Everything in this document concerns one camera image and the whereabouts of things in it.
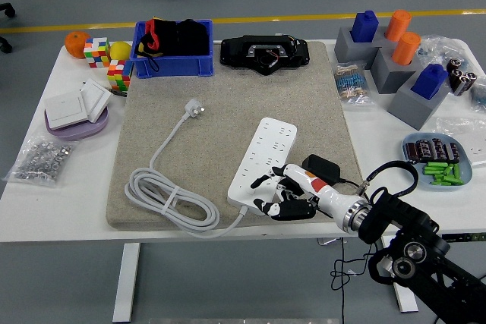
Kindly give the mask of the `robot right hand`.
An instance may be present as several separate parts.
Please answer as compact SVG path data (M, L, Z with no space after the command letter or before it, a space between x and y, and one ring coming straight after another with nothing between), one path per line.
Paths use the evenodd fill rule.
M351 222L352 208L362 200L356 195L344 195L326 181L295 164L270 171L255 180L251 188L259 187L264 181L280 177L276 192L276 203L255 199L254 205L265 215L277 221L311 219L317 211L331 216L341 227Z

